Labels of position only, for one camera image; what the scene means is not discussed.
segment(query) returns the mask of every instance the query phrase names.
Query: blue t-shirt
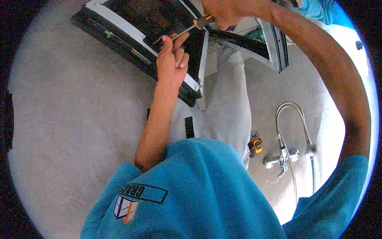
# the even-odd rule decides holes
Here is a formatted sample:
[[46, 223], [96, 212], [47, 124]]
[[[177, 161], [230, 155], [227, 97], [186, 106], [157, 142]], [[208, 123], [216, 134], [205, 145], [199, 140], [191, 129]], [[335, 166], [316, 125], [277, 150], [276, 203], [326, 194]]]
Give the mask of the blue t-shirt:
[[228, 144], [188, 139], [145, 173], [122, 163], [88, 214], [81, 238], [339, 238], [359, 200], [367, 160], [342, 160], [293, 219], [280, 225]]
[[300, 9], [291, 10], [309, 18], [315, 18], [326, 25], [336, 24], [355, 30], [349, 17], [335, 0], [302, 0]]

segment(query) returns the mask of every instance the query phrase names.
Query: leg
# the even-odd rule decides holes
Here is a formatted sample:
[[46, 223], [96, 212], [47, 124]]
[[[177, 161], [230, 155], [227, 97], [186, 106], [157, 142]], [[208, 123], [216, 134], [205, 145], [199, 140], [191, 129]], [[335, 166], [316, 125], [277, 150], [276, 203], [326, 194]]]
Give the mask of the leg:
[[[226, 142], [243, 158], [249, 152], [252, 125], [244, 62], [240, 52], [224, 47], [217, 63], [217, 82], [204, 113], [206, 137]], [[249, 156], [243, 161], [248, 168]]]
[[174, 114], [171, 121], [169, 143], [186, 139], [185, 118], [193, 117], [195, 138], [200, 138], [203, 134], [203, 115], [196, 103], [194, 107], [189, 107], [181, 99], [176, 101]]

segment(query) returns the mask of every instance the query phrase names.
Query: yellow tool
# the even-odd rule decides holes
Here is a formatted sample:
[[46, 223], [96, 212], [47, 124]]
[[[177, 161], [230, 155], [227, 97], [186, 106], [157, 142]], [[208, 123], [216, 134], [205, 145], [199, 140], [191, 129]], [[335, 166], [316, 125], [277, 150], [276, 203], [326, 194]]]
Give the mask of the yellow tool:
[[191, 29], [193, 29], [195, 27], [198, 28], [199, 30], [201, 30], [205, 25], [207, 25], [209, 23], [213, 23], [213, 22], [215, 22], [215, 20], [214, 20], [214, 18], [212, 17], [211, 14], [207, 14], [207, 15], [201, 17], [201, 18], [195, 19], [194, 20], [194, 25], [190, 26], [186, 30], [184, 30], [181, 33], [179, 33], [178, 35], [176, 35], [172, 40], [175, 40], [176, 38], [180, 37], [181, 35], [185, 34], [186, 32], [189, 32]]
[[248, 143], [249, 150], [251, 151], [249, 156], [253, 158], [255, 153], [261, 152], [262, 146], [263, 142], [261, 141], [259, 134], [256, 131], [251, 132], [251, 139]]

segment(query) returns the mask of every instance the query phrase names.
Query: screwdriver handle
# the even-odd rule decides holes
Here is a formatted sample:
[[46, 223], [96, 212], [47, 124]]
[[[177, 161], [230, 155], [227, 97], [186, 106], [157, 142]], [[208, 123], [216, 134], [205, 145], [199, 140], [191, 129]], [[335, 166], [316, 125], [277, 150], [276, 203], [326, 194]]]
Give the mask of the screwdriver handle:
[[215, 22], [211, 14], [207, 14], [201, 18], [194, 20], [194, 26], [201, 30], [205, 25]]

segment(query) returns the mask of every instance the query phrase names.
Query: shirt logo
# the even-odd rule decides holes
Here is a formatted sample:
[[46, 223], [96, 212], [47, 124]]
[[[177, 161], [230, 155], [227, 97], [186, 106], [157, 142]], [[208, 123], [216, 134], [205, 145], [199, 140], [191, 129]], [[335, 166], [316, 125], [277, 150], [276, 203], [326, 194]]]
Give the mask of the shirt logo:
[[115, 219], [122, 219], [125, 224], [131, 222], [134, 219], [140, 202], [141, 201], [132, 201], [118, 195], [113, 210]]
[[122, 219], [126, 224], [131, 222], [139, 203], [143, 201], [163, 204], [168, 191], [158, 187], [145, 184], [126, 184], [118, 193], [114, 205], [114, 216], [116, 220]]

